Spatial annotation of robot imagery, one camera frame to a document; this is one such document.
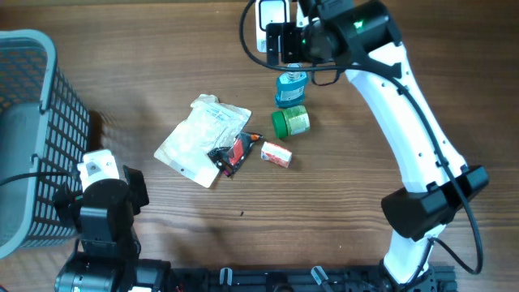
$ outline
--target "wooden table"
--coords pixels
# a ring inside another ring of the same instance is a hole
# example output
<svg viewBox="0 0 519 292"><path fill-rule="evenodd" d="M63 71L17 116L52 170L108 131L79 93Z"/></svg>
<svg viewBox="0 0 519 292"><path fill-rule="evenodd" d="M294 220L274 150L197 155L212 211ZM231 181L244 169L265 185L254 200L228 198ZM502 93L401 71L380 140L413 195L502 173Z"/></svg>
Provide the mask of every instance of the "wooden table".
<svg viewBox="0 0 519 292"><path fill-rule="evenodd" d="M472 203L482 232L480 276L457 268L460 291L519 285L519 23L516 1L387 0L414 73L444 132L491 185ZM104 120L102 144L144 172L150 205L135 219L141 258L174 267L306 267L377 264L391 228L380 200L400 188L392 152L364 100L345 78L307 89L312 129L281 142L270 114L278 73L255 65L238 42L244 3L3 8L0 29L49 34L58 63ZM247 39L254 47L254 20ZM252 111L248 131L294 152L289 170L260 160L260 146L233 180L212 189L153 153L200 93ZM442 234L471 265L466 216ZM0 260L10 291L50 291L71 253L20 250ZM437 248L433 263L452 264Z"/></svg>

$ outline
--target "gray plastic basket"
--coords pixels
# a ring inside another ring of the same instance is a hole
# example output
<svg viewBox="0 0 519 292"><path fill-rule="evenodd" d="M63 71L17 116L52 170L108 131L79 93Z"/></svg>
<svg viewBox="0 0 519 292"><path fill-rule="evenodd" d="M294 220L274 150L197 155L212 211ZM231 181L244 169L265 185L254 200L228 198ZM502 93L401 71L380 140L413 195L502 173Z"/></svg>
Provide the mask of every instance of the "gray plastic basket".
<svg viewBox="0 0 519 292"><path fill-rule="evenodd" d="M0 32L0 179L70 170L87 151L90 115L57 66L42 32ZM18 247L55 246L75 236L60 225L52 196L66 177L22 179L0 187L0 259Z"/></svg>

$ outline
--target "blue bottle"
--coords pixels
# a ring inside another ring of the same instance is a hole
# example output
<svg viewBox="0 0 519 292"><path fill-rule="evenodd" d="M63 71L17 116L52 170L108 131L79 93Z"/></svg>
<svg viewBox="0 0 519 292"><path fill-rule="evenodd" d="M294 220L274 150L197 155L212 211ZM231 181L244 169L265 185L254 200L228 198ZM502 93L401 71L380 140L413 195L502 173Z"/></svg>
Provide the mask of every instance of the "blue bottle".
<svg viewBox="0 0 519 292"><path fill-rule="evenodd" d="M289 64L288 68L301 68L301 64ZM301 105L308 83L306 72L285 72L277 78L276 106L286 109Z"/></svg>

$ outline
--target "orange and white box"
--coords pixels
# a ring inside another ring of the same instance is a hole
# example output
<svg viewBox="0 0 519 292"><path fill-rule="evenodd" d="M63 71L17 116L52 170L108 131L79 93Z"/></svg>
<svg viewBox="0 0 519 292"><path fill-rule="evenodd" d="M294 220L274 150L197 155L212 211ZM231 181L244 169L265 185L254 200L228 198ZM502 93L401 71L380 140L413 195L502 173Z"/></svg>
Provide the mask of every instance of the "orange and white box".
<svg viewBox="0 0 519 292"><path fill-rule="evenodd" d="M261 148L261 159L288 168L292 160L292 152L281 146L265 142Z"/></svg>

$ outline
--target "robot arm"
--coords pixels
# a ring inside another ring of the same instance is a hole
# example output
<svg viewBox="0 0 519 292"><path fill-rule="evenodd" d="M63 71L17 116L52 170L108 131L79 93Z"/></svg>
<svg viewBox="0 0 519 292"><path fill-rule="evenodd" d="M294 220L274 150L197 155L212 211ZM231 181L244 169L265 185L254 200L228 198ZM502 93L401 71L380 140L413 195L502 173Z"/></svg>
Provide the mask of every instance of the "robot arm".
<svg viewBox="0 0 519 292"><path fill-rule="evenodd" d="M87 153L83 160L77 165L83 190L72 192L63 184L53 196L61 223L79 233L55 290L174 291L169 262L139 260L133 222L149 203L143 174L123 166L127 183L119 180L110 150ZM79 241L83 251L78 251Z"/></svg>
<svg viewBox="0 0 519 292"><path fill-rule="evenodd" d="M279 37L282 62L334 62L345 68L348 80L375 115L401 171L404 188L382 201L394 229L384 267L395 284L409 283L428 269L429 239L438 237L465 205L455 190L457 184L470 200L488 184L487 173L483 167L469 168L441 131L413 77L400 32L385 6L378 1L354 7L350 0L300 0L297 16L296 24L268 25L266 67L282 68L277 67ZM388 78L403 85L424 117ZM425 128L424 119L431 131ZM439 143L443 161L431 135Z"/></svg>

